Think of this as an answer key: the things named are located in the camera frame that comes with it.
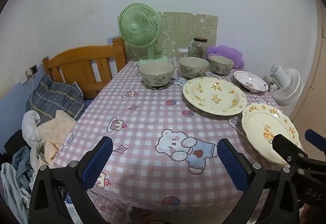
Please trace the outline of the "green desk fan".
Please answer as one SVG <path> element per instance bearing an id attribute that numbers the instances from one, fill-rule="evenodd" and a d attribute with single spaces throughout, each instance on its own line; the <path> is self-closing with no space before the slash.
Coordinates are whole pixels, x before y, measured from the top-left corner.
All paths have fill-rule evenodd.
<path id="1" fill-rule="evenodd" d="M 154 44 L 161 35 L 161 18 L 149 5 L 133 3 L 125 7 L 118 16 L 118 30 L 131 46 L 147 49 L 147 55 L 138 59 L 137 66 L 168 61 L 167 56 L 155 53 Z"/>

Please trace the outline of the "wall power socket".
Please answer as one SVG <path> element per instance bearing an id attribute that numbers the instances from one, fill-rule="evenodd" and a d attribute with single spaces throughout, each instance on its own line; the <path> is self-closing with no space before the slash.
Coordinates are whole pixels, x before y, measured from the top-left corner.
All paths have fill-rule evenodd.
<path id="1" fill-rule="evenodd" d="M 32 66 L 28 70 L 26 70 L 25 75 L 27 79 L 32 78 L 38 72 L 38 68 L 36 65 Z"/>

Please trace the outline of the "scalloped yellow flower plate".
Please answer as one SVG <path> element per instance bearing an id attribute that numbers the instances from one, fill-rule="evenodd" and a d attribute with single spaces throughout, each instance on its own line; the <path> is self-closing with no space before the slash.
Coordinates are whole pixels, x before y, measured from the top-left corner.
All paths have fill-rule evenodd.
<path id="1" fill-rule="evenodd" d="M 298 131 L 289 117 L 268 104 L 250 104 L 243 110 L 241 122 L 248 142 L 269 162 L 286 164 L 272 148 L 276 135 L 283 135 L 298 147 L 301 145 Z"/>

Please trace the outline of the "white red-rimmed plate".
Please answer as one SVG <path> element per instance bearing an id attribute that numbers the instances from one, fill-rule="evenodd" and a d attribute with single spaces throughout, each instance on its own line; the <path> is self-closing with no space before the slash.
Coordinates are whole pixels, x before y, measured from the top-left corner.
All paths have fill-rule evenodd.
<path id="1" fill-rule="evenodd" d="M 255 74 L 238 70 L 233 72 L 233 76 L 237 82 L 251 93 L 266 92 L 268 90 L 268 84 Z"/>

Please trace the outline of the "white plastic bag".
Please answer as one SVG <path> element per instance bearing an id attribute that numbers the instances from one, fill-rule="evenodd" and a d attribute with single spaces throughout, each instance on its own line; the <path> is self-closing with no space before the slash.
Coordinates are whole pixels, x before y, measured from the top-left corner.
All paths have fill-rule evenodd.
<path id="1" fill-rule="evenodd" d="M 27 111 L 22 120 L 22 136 L 29 147 L 33 147 L 38 142 L 41 142 L 37 125 L 40 122 L 40 115 L 34 111 Z"/>

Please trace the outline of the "small grey floral bowl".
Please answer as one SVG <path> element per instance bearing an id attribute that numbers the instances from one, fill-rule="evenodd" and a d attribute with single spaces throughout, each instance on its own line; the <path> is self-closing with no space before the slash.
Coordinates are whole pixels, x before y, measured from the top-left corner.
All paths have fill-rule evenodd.
<path id="1" fill-rule="evenodd" d="M 228 74 L 234 66 L 234 62 L 226 57 L 211 55 L 208 60 L 213 72 L 218 75 Z"/>

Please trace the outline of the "pink checked tablecloth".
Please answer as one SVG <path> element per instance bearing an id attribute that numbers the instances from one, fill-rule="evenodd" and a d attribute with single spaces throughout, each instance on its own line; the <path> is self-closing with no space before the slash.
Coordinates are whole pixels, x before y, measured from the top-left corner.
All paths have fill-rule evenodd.
<path id="1" fill-rule="evenodd" d="M 110 223 L 135 223 L 139 210 L 173 223 L 221 223 L 241 194 L 216 147 L 228 139 L 252 162 L 277 169 L 245 139 L 240 115 L 203 112 L 183 96 L 179 69 L 152 90 L 129 62 L 86 108 L 54 164 L 80 160 L 103 137 L 113 152 L 89 196 Z"/>

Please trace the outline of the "green patterned board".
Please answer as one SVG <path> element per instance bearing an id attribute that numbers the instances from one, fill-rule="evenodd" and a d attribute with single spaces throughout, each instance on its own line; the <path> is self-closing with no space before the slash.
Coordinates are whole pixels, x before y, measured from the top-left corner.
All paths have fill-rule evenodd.
<path id="1" fill-rule="evenodd" d="M 186 48 L 195 37 L 208 40 L 207 45 L 216 45 L 218 17 L 187 12 L 158 12 L 161 33 L 154 43 L 155 54 L 167 57 L 179 56 L 179 48 Z"/>

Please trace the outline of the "cotton swab container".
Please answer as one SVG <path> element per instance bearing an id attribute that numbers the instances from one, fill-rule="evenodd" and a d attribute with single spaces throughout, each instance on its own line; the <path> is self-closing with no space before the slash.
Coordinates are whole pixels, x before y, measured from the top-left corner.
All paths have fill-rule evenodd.
<path id="1" fill-rule="evenodd" d="M 179 58 L 188 57 L 188 48 L 187 47 L 180 47 L 178 49 Z"/>

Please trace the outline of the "large grey floral bowl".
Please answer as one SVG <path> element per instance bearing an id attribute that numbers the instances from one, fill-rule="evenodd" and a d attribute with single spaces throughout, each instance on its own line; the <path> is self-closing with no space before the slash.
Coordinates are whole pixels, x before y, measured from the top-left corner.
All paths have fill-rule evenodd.
<path id="1" fill-rule="evenodd" d="M 147 62 L 138 67 L 143 82 L 152 89 L 163 89 L 175 71 L 174 64 L 165 61 Z"/>

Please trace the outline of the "purple plush cushion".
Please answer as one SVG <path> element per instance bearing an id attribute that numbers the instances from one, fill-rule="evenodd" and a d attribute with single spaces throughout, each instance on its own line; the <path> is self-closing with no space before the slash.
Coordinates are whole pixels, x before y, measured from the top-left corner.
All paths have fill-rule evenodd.
<path id="1" fill-rule="evenodd" d="M 245 62 L 243 61 L 243 54 L 236 48 L 228 47 L 226 45 L 219 45 L 217 47 L 209 46 L 207 49 L 208 58 L 212 55 L 225 57 L 231 59 L 234 62 L 234 69 L 245 68 Z"/>

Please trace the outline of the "large cream floral plate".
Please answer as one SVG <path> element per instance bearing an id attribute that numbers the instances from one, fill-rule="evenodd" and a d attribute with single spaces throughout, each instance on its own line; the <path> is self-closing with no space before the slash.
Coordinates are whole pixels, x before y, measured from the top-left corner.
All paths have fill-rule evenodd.
<path id="1" fill-rule="evenodd" d="M 194 107 L 213 115 L 236 115 L 247 106 L 247 98 L 239 87 L 213 77 L 187 81 L 183 86 L 183 95 Z"/>

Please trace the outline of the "white floor fan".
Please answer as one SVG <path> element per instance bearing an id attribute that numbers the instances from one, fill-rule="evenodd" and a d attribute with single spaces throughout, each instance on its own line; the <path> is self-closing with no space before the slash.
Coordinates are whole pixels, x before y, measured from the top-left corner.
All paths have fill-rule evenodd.
<path id="1" fill-rule="evenodd" d="M 303 91 L 303 80 L 296 69 L 283 69 L 281 65 L 273 64 L 269 75 L 277 86 L 272 97 L 279 106 L 289 106 L 298 101 Z"/>

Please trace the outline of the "blue plaid pillow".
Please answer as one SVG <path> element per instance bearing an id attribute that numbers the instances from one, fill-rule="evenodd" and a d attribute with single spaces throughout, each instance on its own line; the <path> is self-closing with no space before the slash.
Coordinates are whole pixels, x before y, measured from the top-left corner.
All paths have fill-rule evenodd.
<path id="1" fill-rule="evenodd" d="M 56 82 L 46 74 L 29 96 L 25 108 L 36 111 L 41 124 L 54 119 L 58 110 L 77 120 L 85 109 L 84 94 L 76 82 Z"/>

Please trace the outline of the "glass jar black lid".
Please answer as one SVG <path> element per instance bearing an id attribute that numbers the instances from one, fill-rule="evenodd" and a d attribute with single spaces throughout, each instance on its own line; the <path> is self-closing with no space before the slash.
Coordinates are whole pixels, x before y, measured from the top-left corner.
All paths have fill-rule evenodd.
<path id="1" fill-rule="evenodd" d="M 208 39 L 203 37 L 195 37 L 188 47 L 188 56 L 207 59 Z"/>

